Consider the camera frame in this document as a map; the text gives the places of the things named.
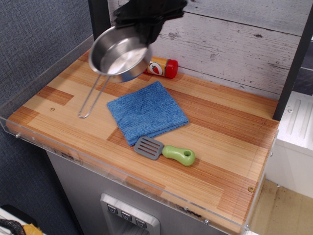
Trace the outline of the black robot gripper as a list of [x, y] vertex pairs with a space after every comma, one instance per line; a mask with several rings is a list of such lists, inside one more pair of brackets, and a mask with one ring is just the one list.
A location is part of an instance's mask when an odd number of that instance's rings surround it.
[[167, 20], [183, 16], [186, 0], [130, 0], [114, 10], [114, 25], [134, 25], [142, 44], [148, 46], [156, 41]]

